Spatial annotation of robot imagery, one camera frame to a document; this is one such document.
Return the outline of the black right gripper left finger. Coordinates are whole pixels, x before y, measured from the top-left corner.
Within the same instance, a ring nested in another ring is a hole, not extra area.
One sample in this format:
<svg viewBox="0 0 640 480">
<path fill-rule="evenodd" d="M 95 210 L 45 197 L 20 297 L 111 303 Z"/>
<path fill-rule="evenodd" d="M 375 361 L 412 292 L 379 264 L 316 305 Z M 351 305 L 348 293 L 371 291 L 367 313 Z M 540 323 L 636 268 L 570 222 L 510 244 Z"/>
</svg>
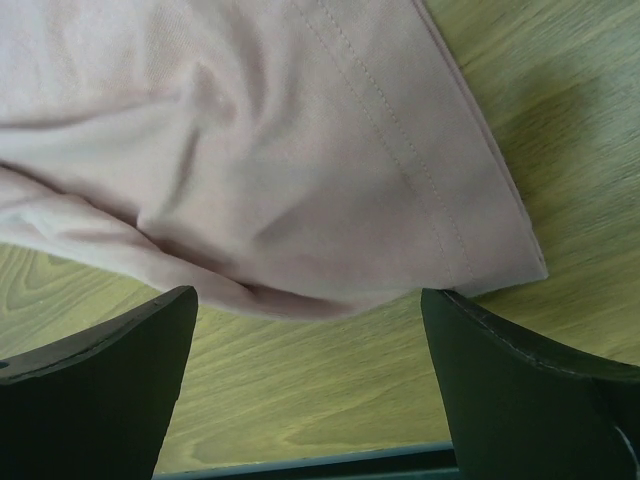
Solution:
<svg viewBox="0 0 640 480">
<path fill-rule="evenodd" d="M 2 360 L 2 478 L 152 478 L 197 312 L 182 286 Z"/>
</svg>

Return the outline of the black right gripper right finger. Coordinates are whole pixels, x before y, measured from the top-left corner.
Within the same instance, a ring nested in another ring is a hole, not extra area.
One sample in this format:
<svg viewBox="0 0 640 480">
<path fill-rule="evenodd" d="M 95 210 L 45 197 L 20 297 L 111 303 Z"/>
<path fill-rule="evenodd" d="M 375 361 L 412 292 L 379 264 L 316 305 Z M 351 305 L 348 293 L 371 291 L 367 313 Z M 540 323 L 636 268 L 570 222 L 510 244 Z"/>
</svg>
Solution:
<svg viewBox="0 0 640 480">
<path fill-rule="evenodd" d="M 421 311 L 467 479 L 636 479 L 639 369 L 574 349 L 455 292 Z"/>
</svg>

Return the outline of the dusty pink graphic t-shirt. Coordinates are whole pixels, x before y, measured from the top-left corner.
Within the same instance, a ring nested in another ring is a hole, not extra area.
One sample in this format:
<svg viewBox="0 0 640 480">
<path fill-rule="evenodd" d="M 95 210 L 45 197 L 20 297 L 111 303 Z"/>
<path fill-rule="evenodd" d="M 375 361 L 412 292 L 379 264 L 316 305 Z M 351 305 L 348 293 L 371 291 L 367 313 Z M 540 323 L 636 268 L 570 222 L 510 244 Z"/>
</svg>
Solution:
<svg viewBox="0 0 640 480">
<path fill-rule="evenodd" d="M 542 280 L 420 1 L 5 1 L 1 239 L 232 312 Z"/>
</svg>

